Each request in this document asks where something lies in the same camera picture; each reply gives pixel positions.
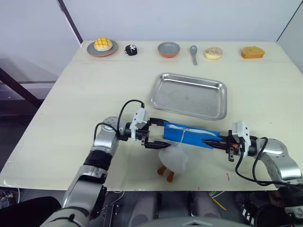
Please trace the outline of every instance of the bread bun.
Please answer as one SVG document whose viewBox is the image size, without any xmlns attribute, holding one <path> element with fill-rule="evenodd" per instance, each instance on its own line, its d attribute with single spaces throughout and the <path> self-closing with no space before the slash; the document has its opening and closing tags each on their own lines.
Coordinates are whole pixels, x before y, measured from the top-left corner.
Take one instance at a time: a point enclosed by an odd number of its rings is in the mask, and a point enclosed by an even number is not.
<svg viewBox="0 0 303 227">
<path fill-rule="evenodd" d="M 210 47 L 205 51 L 205 57 L 210 60 L 220 59 L 223 55 L 223 51 L 219 47 Z"/>
<path fill-rule="evenodd" d="M 97 51 L 108 51 L 113 47 L 113 44 L 110 39 L 102 37 L 95 41 L 94 47 Z"/>
<path fill-rule="evenodd" d="M 243 58 L 262 58 L 265 51 L 257 46 L 246 46 L 242 49 Z"/>
</svg>

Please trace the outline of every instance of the black cable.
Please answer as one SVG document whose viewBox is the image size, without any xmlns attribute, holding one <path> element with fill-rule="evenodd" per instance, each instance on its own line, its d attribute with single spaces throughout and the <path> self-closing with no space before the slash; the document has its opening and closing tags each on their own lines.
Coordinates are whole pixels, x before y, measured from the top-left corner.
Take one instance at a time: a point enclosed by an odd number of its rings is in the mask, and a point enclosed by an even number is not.
<svg viewBox="0 0 303 227">
<path fill-rule="evenodd" d="M 119 138 L 117 129 L 115 129 L 115 128 L 114 128 L 112 125 L 110 125 L 110 124 L 107 124 L 107 123 L 101 122 L 101 123 L 98 123 L 98 124 L 96 125 L 96 127 L 95 127 L 95 132 L 94 132 L 94 141 L 95 141 L 95 139 L 96 139 L 96 135 L 97 135 L 97 129 L 98 129 L 98 127 L 99 127 L 100 125 L 105 125 L 105 126 L 107 126 L 107 127 L 111 128 L 112 130 L 114 130 L 114 131 L 115 131 L 115 133 L 116 133 L 116 135 L 117 135 L 117 137 Z"/>
<path fill-rule="evenodd" d="M 131 102 L 138 102 L 138 103 L 141 103 L 141 107 L 144 108 L 144 102 L 142 102 L 142 101 L 140 101 L 140 100 L 138 100 L 138 99 L 131 99 L 131 100 L 127 101 L 127 102 L 123 105 L 123 107 L 122 107 L 122 109 L 121 109 L 121 111 L 120 111 L 120 114 L 119 114 L 119 117 L 118 117 L 118 123 L 117 123 L 118 138 L 121 136 L 121 134 L 120 134 L 120 120 L 121 120 L 121 116 L 122 116 L 123 110 L 124 110 L 124 108 L 126 107 L 126 105 L 129 104 L 129 103 L 131 103 Z"/>
<path fill-rule="evenodd" d="M 258 160 L 260 159 L 261 154 L 262 154 L 262 152 L 264 151 L 264 149 L 265 149 L 265 147 L 266 147 L 266 145 L 267 145 L 267 142 L 268 142 L 268 138 L 263 137 L 262 139 L 265 139 L 265 142 L 264 142 L 264 144 L 263 144 L 263 146 L 262 146 L 262 148 L 261 148 L 259 154 L 257 155 L 257 158 L 256 158 L 256 160 L 254 161 L 254 164 L 253 164 L 252 175 L 253 175 L 254 179 L 245 177 L 245 176 L 241 175 L 241 174 L 238 172 L 238 168 L 239 168 L 239 166 L 240 166 L 240 164 L 241 164 L 241 162 L 242 162 L 242 160 L 243 160 L 243 156 L 244 156 L 244 153 L 243 153 L 243 152 L 241 152 L 239 161 L 238 161 L 238 163 L 237 163 L 237 165 L 236 165 L 236 167 L 235 167 L 235 172 L 236 172 L 236 174 L 237 174 L 239 177 L 241 177 L 241 178 L 243 178 L 243 179 L 245 179 L 245 180 L 247 180 L 247 181 L 255 182 L 255 183 L 257 183 L 257 184 L 259 184 L 259 185 L 261 185 L 261 186 L 268 186 L 268 185 L 271 185 L 271 184 L 279 184 L 279 185 L 288 186 L 288 187 L 290 187 L 290 188 L 292 188 L 292 189 L 295 189 L 295 190 L 298 190 L 298 191 L 303 192 L 303 188 L 302 188 L 302 187 L 299 187 L 299 186 L 296 186 L 296 185 L 293 185 L 293 184 L 284 183 L 284 182 L 279 182 L 279 181 L 259 181 L 259 180 L 256 178 L 256 173 L 255 173 L 256 165 L 257 165 L 257 162 L 258 162 Z"/>
</svg>

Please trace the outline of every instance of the small black figurine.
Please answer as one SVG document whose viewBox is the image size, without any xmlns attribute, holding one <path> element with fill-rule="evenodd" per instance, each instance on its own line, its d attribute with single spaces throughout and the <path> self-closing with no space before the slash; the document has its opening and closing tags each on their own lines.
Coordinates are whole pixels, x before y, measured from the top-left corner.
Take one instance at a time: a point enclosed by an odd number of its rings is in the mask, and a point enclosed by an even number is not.
<svg viewBox="0 0 303 227">
<path fill-rule="evenodd" d="M 127 45 L 125 47 L 124 52 L 127 53 L 129 56 L 133 56 L 133 55 L 136 55 L 138 53 L 137 52 L 137 47 L 135 45 Z"/>
</svg>

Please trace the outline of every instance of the yellow pencil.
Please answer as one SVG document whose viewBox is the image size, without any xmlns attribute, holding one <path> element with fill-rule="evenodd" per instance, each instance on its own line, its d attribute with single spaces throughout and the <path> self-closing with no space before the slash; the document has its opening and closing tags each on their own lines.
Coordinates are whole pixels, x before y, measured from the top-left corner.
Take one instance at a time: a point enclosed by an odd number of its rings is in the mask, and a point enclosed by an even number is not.
<svg viewBox="0 0 303 227">
<path fill-rule="evenodd" d="M 221 207 L 223 210 L 227 210 L 224 206 L 222 206 L 217 200 L 215 200 L 214 198 L 212 198 L 213 201 L 219 206 Z"/>
</svg>

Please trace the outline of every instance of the gray plate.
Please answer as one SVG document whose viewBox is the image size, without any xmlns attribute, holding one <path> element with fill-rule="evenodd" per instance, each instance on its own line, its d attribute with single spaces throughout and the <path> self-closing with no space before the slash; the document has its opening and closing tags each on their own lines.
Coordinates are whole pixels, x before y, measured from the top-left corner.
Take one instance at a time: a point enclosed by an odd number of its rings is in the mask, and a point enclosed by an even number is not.
<svg viewBox="0 0 303 227">
<path fill-rule="evenodd" d="M 92 42 L 88 47 L 87 47 L 87 52 L 95 57 L 106 57 L 111 54 L 113 54 L 117 49 L 118 49 L 118 44 L 114 40 L 112 41 L 112 48 L 110 48 L 108 51 L 97 51 L 94 47 L 94 43 Z"/>
<path fill-rule="evenodd" d="M 216 80 L 163 73 L 156 79 L 149 104 L 165 111 L 218 121 L 227 114 L 227 87 Z"/>
</svg>

